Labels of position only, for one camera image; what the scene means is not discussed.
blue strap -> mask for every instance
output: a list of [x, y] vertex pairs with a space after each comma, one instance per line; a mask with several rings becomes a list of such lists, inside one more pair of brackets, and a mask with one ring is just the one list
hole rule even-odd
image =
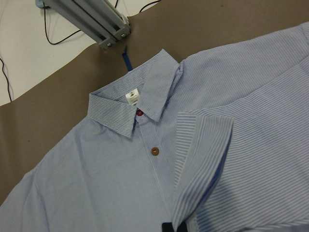
[[124, 59], [125, 63], [126, 63], [126, 68], [128, 71], [131, 71], [133, 68], [132, 68], [132, 65], [131, 65], [131, 62], [130, 62], [130, 59], [129, 59], [129, 56], [127, 55], [126, 53], [126, 48], [127, 46], [125, 47], [124, 49], [124, 52], [122, 54], [122, 58]]

black cable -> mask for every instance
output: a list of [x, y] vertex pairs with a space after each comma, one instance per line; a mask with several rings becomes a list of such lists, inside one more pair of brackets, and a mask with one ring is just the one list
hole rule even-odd
[[153, 1], [153, 2], [148, 3], [147, 5], [144, 5], [144, 6], [141, 8], [140, 12], [142, 12], [143, 9], [145, 9], [147, 6], [150, 6], [150, 5], [155, 4], [155, 3], [157, 3], [157, 2], [160, 2], [160, 1], [161, 1], [161, 0]]
[[76, 32], [72, 33], [71, 35], [67, 36], [67, 37], [66, 37], [66, 38], [64, 38], [63, 40], [61, 40], [61, 41], [57, 42], [57, 43], [52, 43], [52, 42], [50, 42], [50, 40], [48, 39], [48, 36], [47, 36], [47, 30], [46, 30], [46, 9], [45, 9], [45, 3], [44, 3], [44, 2], [43, 2], [43, 6], [44, 6], [44, 25], [45, 25], [45, 35], [46, 35], [47, 41], [48, 41], [50, 44], [52, 44], [52, 45], [59, 44], [59, 43], [61, 43], [61, 42], [65, 41], [66, 39], [68, 39], [69, 37], [71, 37], [72, 35], [75, 35], [76, 33], [78, 33], [78, 32], [80, 32], [80, 31], [81, 31], [81, 30], [78, 30], [78, 31], [76, 31]]
[[117, 1], [116, 1], [116, 4], [115, 4], [115, 8], [117, 8], [117, 5], [118, 5], [118, 1], [119, 1], [119, 0], [117, 0]]
[[4, 76], [5, 76], [6, 82], [8, 83], [9, 98], [10, 98], [10, 101], [12, 101], [12, 97], [11, 97], [11, 93], [10, 93], [10, 83], [9, 83], [9, 79], [8, 79], [7, 75], [5, 74], [5, 72], [4, 72], [4, 62], [3, 62], [3, 60], [2, 60], [1, 58], [0, 58], [0, 60], [1, 60], [1, 63], [2, 63], [2, 72], [3, 72]]

metal bracket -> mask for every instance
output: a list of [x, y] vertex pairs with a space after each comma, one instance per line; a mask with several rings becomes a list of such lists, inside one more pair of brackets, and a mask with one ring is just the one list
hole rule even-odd
[[44, 0], [102, 48], [108, 49], [131, 33], [130, 24], [108, 0]]

shirt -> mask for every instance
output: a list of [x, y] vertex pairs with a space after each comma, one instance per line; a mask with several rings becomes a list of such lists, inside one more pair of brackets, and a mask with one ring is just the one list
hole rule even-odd
[[91, 93], [0, 207], [0, 230], [306, 228], [308, 41], [304, 23], [181, 63], [162, 50]]

fabric fold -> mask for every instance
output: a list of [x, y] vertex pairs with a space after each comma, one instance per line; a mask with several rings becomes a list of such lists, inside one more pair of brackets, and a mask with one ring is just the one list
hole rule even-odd
[[234, 119], [179, 113], [172, 224], [177, 228], [209, 198], [223, 171]]

